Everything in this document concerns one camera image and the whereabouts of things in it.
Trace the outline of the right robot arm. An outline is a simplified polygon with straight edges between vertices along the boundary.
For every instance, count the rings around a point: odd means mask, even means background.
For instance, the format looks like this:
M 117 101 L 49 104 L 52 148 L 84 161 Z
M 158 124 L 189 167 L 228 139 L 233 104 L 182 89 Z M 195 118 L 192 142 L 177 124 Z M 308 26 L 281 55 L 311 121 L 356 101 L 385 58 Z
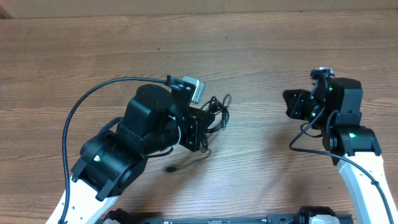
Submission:
M 316 78 L 312 91 L 285 90 L 286 114 L 307 121 L 300 134 L 318 129 L 348 189 L 359 223 L 397 223 L 397 208 L 384 172 L 381 147 L 372 129 L 360 124 L 363 89 L 350 78 Z

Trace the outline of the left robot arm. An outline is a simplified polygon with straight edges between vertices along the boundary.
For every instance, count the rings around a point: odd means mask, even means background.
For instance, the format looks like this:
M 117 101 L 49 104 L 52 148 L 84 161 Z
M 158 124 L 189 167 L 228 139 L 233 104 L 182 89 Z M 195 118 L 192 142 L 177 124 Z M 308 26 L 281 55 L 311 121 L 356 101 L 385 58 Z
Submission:
M 156 81 L 140 86 L 124 116 L 103 126 L 66 170 L 65 191 L 48 223 L 96 223 L 144 171 L 151 157 L 170 154 L 176 145 L 196 152 L 208 149 L 207 135 L 224 106 L 212 97 L 191 107 L 202 92 L 187 81 Z

